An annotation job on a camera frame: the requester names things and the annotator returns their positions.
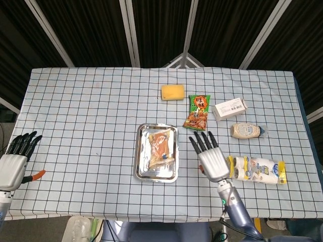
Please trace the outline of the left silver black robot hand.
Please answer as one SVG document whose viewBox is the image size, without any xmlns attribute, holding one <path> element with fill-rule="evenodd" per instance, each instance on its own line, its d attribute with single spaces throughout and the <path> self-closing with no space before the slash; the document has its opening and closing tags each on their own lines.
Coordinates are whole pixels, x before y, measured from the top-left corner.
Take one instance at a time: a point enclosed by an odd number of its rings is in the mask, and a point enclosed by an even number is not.
<svg viewBox="0 0 323 242">
<path fill-rule="evenodd" d="M 12 140 L 5 154 L 1 157 L 1 191 L 12 192 L 21 184 L 33 182 L 44 176 L 45 170 L 34 175 L 25 175 L 27 164 L 42 135 L 37 132 L 25 133 Z"/>
</svg>

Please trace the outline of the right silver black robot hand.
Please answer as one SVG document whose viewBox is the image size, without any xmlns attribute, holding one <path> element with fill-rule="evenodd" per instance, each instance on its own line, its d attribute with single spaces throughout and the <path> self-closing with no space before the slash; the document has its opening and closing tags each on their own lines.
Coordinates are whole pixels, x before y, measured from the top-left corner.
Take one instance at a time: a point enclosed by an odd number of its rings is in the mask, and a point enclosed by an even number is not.
<svg viewBox="0 0 323 242">
<path fill-rule="evenodd" d="M 194 131 L 194 138 L 190 136 L 189 140 L 198 156 L 204 174 L 211 182 L 218 183 L 229 177 L 229 165 L 211 131 L 208 131 L 208 135 L 205 132 L 199 134 Z"/>
</svg>

